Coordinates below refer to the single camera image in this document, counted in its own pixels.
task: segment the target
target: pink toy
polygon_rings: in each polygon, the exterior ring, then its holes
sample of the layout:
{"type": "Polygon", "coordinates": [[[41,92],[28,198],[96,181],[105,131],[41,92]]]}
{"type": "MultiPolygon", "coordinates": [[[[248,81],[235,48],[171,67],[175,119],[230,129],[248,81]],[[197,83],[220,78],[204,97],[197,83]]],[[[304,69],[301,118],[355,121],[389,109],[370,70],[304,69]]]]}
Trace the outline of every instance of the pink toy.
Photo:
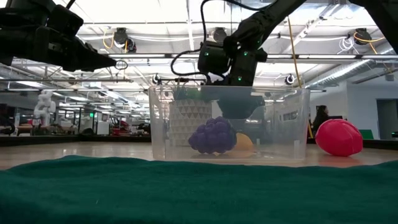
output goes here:
{"type": "Polygon", "coordinates": [[[315,140],[321,149],[334,156],[351,156],[363,148],[361,133],[353,124],[342,119],[325,121],[315,140]]]}

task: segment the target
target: ceiling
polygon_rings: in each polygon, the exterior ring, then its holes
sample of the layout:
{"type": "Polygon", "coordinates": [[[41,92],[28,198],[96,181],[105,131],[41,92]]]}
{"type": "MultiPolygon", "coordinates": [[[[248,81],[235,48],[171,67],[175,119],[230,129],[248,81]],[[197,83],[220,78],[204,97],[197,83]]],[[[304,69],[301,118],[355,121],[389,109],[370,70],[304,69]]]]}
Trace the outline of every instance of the ceiling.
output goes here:
{"type": "MultiPolygon", "coordinates": [[[[54,2],[66,6],[68,1],[54,0],[54,2]]],[[[201,2],[201,0],[77,0],[71,10],[85,21],[79,30],[78,37],[98,49],[99,53],[123,54],[123,49],[112,44],[111,37],[117,27],[125,27],[130,38],[136,43],[136,54],[177,54],[200,47],[200,42],[203,40],[201,2]]],[[[242,0],[243,4],[251,7],[265,6],[266,3],[262,2],[271,1],[242,0]]],[[[353,34],[357,28],[366,28],[373,39],[383,37],[366,10],[353,4],[329,5],[329,2],[329,0],[307,1],[290,15],[292,34],[294,39],[297,39],[294,42],[296,54],[370,54],[372,51],[369,45],[350,45],[349,41],[352,41],[352,38],[345,40],[348,34],[353,34]],[[348,45],[345,50],[342,50],[343,44],[348,45]]],[[[5,6],[5,4],[6,0],[0,0],[0,6],[5,6]]],[[[252,13],[252,11],[231,6],[223,1],[210,1],[204,7],[207,34],[211,38],[216,27],[224,27],[226,33],[230,34],[236,30],[241,20],[252,13]]],[[[262,48],[269,54],[291,54],[289,35],[289,25],[285,19],[274,29],[262,48]]],[[[375,42],[374,45],[376,49],[379,49],[379,46],[388,45],[388,43],[384,39],[375,42]]],[[[170,58],[148,58],[125,58],[124,60],[131,65],[121,72],[114,68],[96,70],[94,73],[65,72],[58,67],[48,66],[47,75],[51,74],[51,78],[54,79],[76,77],[78,79],[120,80],[124,77],[130,81],[101,82],[99,86],[104,89],[132,89],[134,91],[115,91],[115,93],[130,103],[138,101],[147,103],[147,95],[139,90],[153,85],[152,77],[155,74],[162,78],[176,78],[170,70],[170,58]]],[[[24,73],[19,72],[20,75],[28,76],[30,72],[30,78],[44,77],[45,65],[24,63],[19,60],[13,64],[16,68],[25,69],[24,73]]],[[[326,60],[303,61],[298,63],[297,70],[306,82],[310,82],[340,63],[331,63],[326,60]]],[[[180,60],[175,64],[175,69],[179,72],[194,72],[197,70],[197,59],[180,60]]],[[[281,87],[285,85],[284,78],[288,74],[295,74],[295,65],[292,62],[274,60],[269,63],[259,63],[254,85],[281,87]]],[[[67,82],[54,82],[51,85],[57,85],[58,88],[90,88],[87,82],[84,85],[67,82]]],[[[70,92],[59,92],[59,94],[68,96],[70,92]]],[[[86,95],[89,96],[89,100],[104,101],[103,97],[93,94],[84,93],[79,96],[86,95]]]]}

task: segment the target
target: clear plastic bin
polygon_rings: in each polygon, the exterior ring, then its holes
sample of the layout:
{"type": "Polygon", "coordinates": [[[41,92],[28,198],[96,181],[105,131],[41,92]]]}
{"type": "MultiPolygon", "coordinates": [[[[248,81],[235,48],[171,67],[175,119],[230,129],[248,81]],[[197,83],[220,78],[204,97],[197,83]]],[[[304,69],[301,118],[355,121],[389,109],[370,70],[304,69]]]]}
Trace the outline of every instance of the clear plastic bin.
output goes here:
{"type": "Polygon", "coordinates": [[[309,90],[293,88],[153,86],[153,157],[227,164],[301,161],[309,100],[309,90]]]}

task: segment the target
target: white robot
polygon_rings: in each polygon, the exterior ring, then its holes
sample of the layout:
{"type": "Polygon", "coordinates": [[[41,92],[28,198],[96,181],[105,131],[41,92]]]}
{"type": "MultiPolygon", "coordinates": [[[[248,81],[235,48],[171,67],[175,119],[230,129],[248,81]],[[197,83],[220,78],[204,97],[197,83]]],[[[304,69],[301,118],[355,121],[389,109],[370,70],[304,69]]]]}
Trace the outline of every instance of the white robot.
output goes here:
{"type": "Polygon", "coordinates": [[[39,101],[33,111],[34,120],[33,125],[42,125],[44,127],[50,124],[50,113],[54,113],[56,110],[56,104],[51,100],[52,91],[43,90],[39,95],[39,101]]]}

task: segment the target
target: white patterned object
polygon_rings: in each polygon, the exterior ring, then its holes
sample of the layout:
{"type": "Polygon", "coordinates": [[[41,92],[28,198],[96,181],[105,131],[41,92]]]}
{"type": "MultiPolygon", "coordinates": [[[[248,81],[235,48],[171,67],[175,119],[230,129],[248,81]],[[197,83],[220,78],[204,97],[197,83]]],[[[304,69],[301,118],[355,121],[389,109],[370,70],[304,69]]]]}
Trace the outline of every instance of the white patterned object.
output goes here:
{"type": "Polygon", "coordinates": [[[189,146],[189,137],[211,118],[211,103],[177,100],[170,103],[169,138],[172,146],[189,146]]]}

